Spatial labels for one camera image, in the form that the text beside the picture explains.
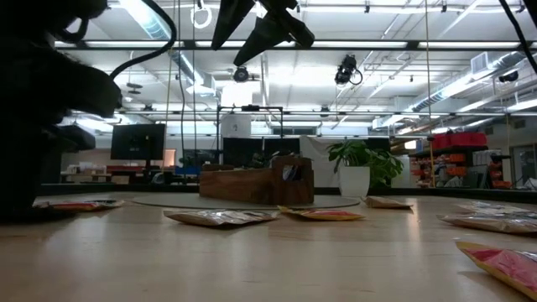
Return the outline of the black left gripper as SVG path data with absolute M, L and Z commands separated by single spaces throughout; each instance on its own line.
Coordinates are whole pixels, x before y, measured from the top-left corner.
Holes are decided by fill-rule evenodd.
M 93 147 L 88 134 L 60 123 L 73 111 L 112 117 L 121 101 L 101 70 L 45 44 L 0 41 L 0 219 L 61 219 L 61 211 L 34 206 L 47 147 Z

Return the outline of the black table frame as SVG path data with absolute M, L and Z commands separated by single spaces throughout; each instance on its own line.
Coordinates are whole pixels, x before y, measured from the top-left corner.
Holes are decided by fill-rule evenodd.
M 151 192 L 151 193 L 198 193 L 195 185 L 115 185 L 96 184 L 43 184 L 37 189 L 37 196 L 97 194 L 106 192 Z M 474 200 L 492 200 L 537 206 L 537 191 L 530 190 L 485 190 L 461 188 L 383 188 L 370 189 L 370 195 L 377 196 L 437 196 Z

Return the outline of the shelf with red bins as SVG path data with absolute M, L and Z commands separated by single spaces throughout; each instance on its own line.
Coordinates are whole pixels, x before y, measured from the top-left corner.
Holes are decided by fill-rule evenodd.
M 510 157 L 489 148 L 485 133 L 442 133 L 428 139 L 429 149 L 409 156 L 419 188 L 500 189 L 511 187 L 503 164 Z

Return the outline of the silver ceiling air duct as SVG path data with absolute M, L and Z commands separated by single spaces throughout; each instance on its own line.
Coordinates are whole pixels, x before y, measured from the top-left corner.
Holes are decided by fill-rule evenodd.
M 174 20 L 154 0 L 119 0 L 121 6 L 153 40 L 180 42 Z M 216 96 L 214 78 L 194 67 L 193 60 L 183 50 L 172 47 L 167 55 L 178 68 L 177 78 L 186 81 L 191 95 Z

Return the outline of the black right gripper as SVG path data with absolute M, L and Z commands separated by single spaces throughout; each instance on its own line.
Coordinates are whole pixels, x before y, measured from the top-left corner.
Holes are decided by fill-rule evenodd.
M 286 10 L 297 7 L 297 0 L 258 0 L 268 12 L 258 21 L 252 33 L 238 51 L 233 64 L 244 65 L 255 56 L 283 42 L 295 42 L 310 48 L 314 34 L 305 23 L 292 17 Z M 211 48 L 219 50 L 245 19 L 255 4 L 254 0 L 221 0 Z

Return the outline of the black monitor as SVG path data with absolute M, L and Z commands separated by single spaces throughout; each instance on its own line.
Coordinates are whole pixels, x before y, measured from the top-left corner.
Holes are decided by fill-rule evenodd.
M 113 127 L 111 159 L 162 160 L 164 124 L 132 124 Z

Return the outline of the white board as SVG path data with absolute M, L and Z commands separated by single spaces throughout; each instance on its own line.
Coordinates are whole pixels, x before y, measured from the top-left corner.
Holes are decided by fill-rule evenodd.
M 340 139 L 300 136 L 300 152 L 311 159 L 315 188 L 338 188 L 339 180 L 334 173 L 335 163 L 329 160 L 328 147 L 340 143 Z

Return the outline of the round grey mat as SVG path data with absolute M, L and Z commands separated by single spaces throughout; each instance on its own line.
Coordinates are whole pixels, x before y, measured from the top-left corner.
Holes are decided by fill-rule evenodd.
M 151 193 L 133 198 L 133 202 L 146 206 L 185 209 L 231 209 L 240 211 L 272 211 L 277 206 L 254 204 L 241 201 L 219 200 L 200 197 L 196 193 Z M 339 195 L 316 195 L 314 202 L 308 205 L 289 206 L 296 209 L 331 209 L 357 206 L 360 199 L 343 198 Z

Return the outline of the silver beige tea packet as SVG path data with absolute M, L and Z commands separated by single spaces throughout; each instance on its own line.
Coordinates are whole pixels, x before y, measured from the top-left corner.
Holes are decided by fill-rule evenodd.
M 380 197 L 380 196 L 367 196 L 362 198 L 362 202 L 368 208 L 375 209 L 396 209 L 396 210 L 411 210 L 412 205 L 407 205 L 399 201 Z
M 464 209 L 465 211 L 469 211 L 472 213 L 481 213 L 481 214 L 490 214 L 490 215 L 529 212 L 529 210 L 525 210 L 525 209 L 518 208 L 515 206 L 490 204 L 490 203 L 486 203 L 482 201 L 473 201 L 469 204 L 458 205 L 458 207 Z
M 440 221 L 457 227 L 467 227 L 507 234 L 537 233 L 537 212 L 513 212 L 501 214 L 457 214 L 437 216 Z
M 163 211 L 163 214 L 171 220 L 202 227 L 244 226 L 247 224 L 274 221 L 279 218 L 277 211 Z

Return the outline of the orange tea packet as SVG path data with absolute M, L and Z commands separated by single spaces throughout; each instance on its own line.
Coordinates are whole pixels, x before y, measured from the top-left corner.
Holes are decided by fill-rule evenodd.
M 352 213 L 349 211 L 338 210 L 319 210 L 319 209 L 291 209 L 285 206 L 278 206 L 279 210 L 284 214 L 300 216 L 305 219 L 317 221 L 356 221 L 364 218 L 363 215 Z
M 456 247 L 479 268 L 537 302 L 537 253 L 473 242 L 456 242 Z
M 34 207 L 51 208 L 58 211 L 94 212 L 116 209 L 122 207 L 124 203 L 124 200 L 64 201 L 60 203 L 51 203 L 46 201 L 34 203 Z

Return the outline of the black partition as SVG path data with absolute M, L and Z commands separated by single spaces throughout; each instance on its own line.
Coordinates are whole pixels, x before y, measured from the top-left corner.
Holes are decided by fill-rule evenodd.
M 265 154 L 271 158 L 275 151 L 286 149 L 300 153 L 298 138 L 224 138 L 223 163 L 235 168 L 250 168 L 249 162 L 254 153 Z

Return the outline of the black overhead light bar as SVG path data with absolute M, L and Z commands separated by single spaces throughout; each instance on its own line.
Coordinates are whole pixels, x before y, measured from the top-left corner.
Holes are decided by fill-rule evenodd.
M 67 44 L 55 42 L 57 49 L 95 49 L 95 50 L 155 50 L 163 47 L 164 40 L 87 40 L 80 44 Z M 229 40 L 221 49 L 240 49 L 244 40 Z M 174 49 L 202 49 L 211 50 L 209 40 L 185 40 L 175 42 Z M 308 50 L 295 42 L 283 42 L 269 49 L 277 50 Z M 317 40 L 309 48 L 311 50 L 374 50 L 374 51 L 522 51 L 523 45 L 519 41 L 419 41 L 419 40 Z

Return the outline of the green plant in white pot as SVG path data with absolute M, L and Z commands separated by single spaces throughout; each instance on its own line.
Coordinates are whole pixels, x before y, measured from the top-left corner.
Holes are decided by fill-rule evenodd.
M 370 189 L 391 186 L 404 169 L 400 159 L 389 150 L 377 148 L 366 140 L 345 140 L 327 147 L 328 159 L 343 197 L 365 197 Z

